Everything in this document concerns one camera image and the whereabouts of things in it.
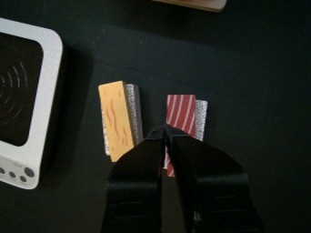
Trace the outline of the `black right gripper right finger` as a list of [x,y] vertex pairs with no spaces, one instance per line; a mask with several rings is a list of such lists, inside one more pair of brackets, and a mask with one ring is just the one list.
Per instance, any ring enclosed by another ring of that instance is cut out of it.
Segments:
[[180,129],[165,127],[187,233],[264,233],[240,164]]

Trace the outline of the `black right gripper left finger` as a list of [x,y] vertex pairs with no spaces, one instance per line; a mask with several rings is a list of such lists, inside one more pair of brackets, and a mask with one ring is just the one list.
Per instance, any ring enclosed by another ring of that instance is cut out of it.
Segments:
[[105,188],[101,233],[161,232],[164,129],[114,162]]

